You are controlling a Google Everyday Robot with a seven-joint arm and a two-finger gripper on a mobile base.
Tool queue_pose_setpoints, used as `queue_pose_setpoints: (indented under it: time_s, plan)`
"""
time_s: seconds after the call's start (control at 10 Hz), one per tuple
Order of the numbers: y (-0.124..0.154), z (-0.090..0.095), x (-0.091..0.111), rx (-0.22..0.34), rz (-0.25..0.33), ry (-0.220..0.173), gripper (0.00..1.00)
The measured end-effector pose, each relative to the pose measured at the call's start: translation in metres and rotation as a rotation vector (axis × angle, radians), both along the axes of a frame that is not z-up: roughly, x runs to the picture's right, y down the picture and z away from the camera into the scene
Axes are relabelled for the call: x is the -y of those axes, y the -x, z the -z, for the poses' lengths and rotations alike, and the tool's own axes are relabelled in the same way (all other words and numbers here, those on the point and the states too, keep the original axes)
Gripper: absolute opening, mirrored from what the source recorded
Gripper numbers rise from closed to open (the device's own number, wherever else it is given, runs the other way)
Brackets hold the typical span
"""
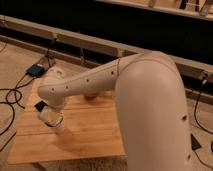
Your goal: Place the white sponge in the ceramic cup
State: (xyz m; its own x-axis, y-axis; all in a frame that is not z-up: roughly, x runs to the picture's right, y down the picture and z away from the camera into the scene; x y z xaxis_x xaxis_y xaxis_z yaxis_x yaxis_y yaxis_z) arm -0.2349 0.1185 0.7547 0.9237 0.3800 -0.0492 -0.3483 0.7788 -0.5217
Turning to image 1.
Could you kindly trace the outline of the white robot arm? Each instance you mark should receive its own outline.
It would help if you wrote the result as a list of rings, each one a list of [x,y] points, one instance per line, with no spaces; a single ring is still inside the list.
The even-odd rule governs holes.
[[[112,90],[128,171],[192,171],[187,98],[169,55],[151,51],[118,58],[64,78],[52,69],[38,88],[59,108],[68,96]]]

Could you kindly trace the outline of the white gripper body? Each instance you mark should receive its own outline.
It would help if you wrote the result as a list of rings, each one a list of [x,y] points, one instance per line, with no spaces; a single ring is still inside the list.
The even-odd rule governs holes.
[[[38,118],[54,133],[64,131],[64,115],[60,111],[44,107]]]

